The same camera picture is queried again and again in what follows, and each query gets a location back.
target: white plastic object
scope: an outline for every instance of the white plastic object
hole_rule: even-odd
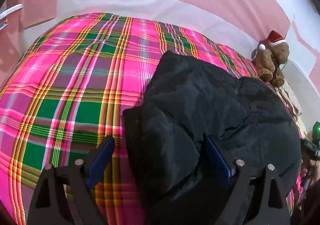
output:
[[[2,12],[0,14],[0,20],[4,19],[5,17],[7,17],[7,15],[11,14],[12,12],[15,12],[17,11],[18,9],[21,9],[23,8],[23,5],[22,4],[18,4],[18,5],[15,5],[7,10],[5,10],[4,12]],[[0,27],[0,30],[5,28],[8,24],[5,22],[4,25],[2,27]]]
[[[261,44],[261,45],[259,46],[259,49],[262,50],[262,51],[264,51],[264,50],[266,49],[266,46],[265,46],[264,44]]]

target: plush toy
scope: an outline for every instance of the plush toy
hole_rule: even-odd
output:
[[[284,84],[284,76],[279,68],[287,62],[289,45],[276,31],[272,30],[267,39],[262,41],[253,60],[258,76],[264,82],[270,82],[275,88]]]

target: silver bolt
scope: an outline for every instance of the silver bolt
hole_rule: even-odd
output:
[[[238,159],[238,160],[236,161],[236,164],[237,164],[238,166],[244,166],[244,161],[241,160],[241,159]]]
[[[273,171],[275,169],[275,166],[273,164],[268,164],[268,169]]]
[[[44,169],[45,169],[45,170],[50,170],[51,167],[52,167],[52,164],[46,164],[46,165],[44,166]]]
[[[75,161],[75,164],[76,164],[76,165],[82,165],[82,164],[83,164],[83,160],[82,160],[82,159],[77,159],[77,160]]]

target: black jacket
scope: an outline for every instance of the black jacket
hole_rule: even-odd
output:
[[[130,165],[151,224],[208,224],[228,190],[203,157],[212,136],[233,160],[272,163],[286,194],[300,169],[300,139],[284,104],[261,80],[170,51],[143,104],[123,112]],[[252,192],[241,220],[250,204]]]

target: plaid fabric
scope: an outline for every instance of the plaid fabric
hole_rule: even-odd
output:
[[[19,225],[44,165],[71,164],[106,135],[116,150],[92,193],[110,225],[144,223],[121,112],[142,103],[167,50],[257,78],[249,60],[195,31],[106,13],[68,18],[31,45],[0,92],[0,195]]]

